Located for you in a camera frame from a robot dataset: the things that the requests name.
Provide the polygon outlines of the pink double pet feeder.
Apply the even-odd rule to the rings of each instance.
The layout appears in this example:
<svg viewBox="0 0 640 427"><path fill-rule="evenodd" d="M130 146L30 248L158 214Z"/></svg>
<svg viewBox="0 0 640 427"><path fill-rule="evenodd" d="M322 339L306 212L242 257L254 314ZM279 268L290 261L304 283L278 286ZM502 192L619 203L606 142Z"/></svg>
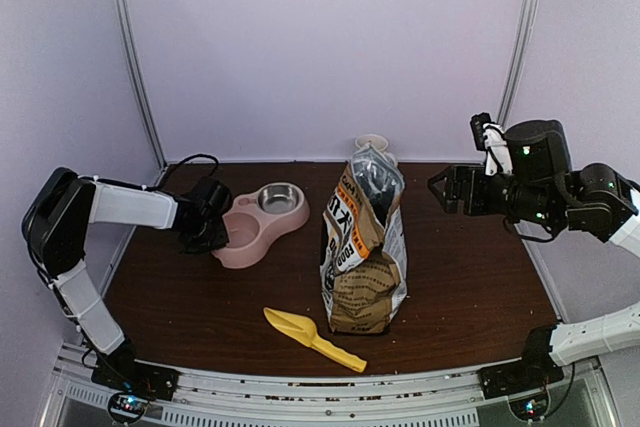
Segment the pink double pet feeder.
<svg viewBox="0 0 640 427"><path fill-rule="evenodd" d="M226 247L212 251L227 269L244 269L260 262L272 244L283 235L301 228L309 219L310 207L302 189L298 193L297 207L285 214L273 215L261 210L258 190L235 198L232 208L223 216L229 242Z"/></svg>

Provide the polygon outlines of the pet food bag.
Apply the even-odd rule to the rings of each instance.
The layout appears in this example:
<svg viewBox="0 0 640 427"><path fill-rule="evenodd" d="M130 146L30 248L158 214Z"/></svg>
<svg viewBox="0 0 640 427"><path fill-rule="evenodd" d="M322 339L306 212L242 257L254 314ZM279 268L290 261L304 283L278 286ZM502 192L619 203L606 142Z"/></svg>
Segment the pet food bag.
<svg viewBox="0 0 640 427"><path fill-rule="evenodd" d="M327 201L319 273L334 333L381 334L406 299L404 190L394 161L368 144L353 153Z"/></svg>

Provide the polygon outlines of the yellow plastic scoop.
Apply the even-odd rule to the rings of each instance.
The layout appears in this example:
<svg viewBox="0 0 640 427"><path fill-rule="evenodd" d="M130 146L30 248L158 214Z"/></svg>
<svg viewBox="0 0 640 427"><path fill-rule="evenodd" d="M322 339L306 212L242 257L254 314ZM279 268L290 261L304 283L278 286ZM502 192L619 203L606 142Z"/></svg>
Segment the yellow plastic scoop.
<svg viewBox="0 0 640 427"><path fill-rule="evenodd" d="M263 308L263 315L277 331L294 339L304 347L310 348L354 372L363 373L366 369L367 362L365 360L322 338L318 334L315 322L309 317L269 307Z"/></svg>

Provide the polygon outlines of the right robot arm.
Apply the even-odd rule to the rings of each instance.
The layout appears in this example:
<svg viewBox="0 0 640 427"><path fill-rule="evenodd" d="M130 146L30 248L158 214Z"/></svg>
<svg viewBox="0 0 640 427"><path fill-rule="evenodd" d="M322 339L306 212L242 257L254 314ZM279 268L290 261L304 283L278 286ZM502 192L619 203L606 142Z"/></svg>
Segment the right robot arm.
<svg viewBox="0 0 640 427"><path fill-rule="evenodd" d="M547 232L546 242L565 230L585 232L639 253L638 184L603 163L574 169L559 121L529 120L504 129L481 113L470 126L484 162L450 165L427 182L446 213L500 215L505 227L530 222ZM550 373L551 363L564 367L638 343L638 304L581 323L537 328L512 377L530 389Z"/></svg>

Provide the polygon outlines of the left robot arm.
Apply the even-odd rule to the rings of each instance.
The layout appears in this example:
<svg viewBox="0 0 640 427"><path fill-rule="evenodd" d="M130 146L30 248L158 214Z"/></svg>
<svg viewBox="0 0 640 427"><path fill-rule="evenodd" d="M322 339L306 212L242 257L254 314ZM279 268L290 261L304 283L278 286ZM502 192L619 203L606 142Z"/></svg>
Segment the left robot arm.
<svg viewBox="0 0 640 427"><path fill-rule="evenodd" d="M59 167L29 206L21 223L27 252L64 315L97 352L110 355L103 369L121 390L137 389L144 371L115 353L127 338L88 270L91 234L102 227L171 231L184 252L210 253L228 242L223 217L232 203L230 189L212 176L185 193L172 193Z"/></svg>

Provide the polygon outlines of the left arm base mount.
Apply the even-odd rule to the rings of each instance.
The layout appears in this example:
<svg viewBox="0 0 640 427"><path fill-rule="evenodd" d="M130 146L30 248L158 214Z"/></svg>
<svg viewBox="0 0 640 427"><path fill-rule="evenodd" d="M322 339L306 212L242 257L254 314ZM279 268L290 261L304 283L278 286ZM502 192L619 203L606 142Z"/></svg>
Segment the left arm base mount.
<svg viewBox="0 0 640 427"><path fill-rule="evenodd" d="M140 421L154 401L171 401L179 372L136 359L132 344L125 342L111 354L96 351L91 381L114 390L107 400L107 413L118 425Z"/></svg>

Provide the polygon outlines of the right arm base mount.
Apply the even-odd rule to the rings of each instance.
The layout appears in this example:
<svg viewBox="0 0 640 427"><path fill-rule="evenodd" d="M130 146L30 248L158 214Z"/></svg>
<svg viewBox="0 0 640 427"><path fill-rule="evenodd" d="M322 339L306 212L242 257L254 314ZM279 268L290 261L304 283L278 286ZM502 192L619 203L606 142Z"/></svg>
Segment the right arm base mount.
<svg viewBox="0 0 640 427"><path fill-rule="evenodd" d="M486 400L509 397L511 413L520 421L542 422L555 413L549 387L564 379L563 369L551 358L551 335L555 326L530 331L519 359L478 371Z"/></svg>

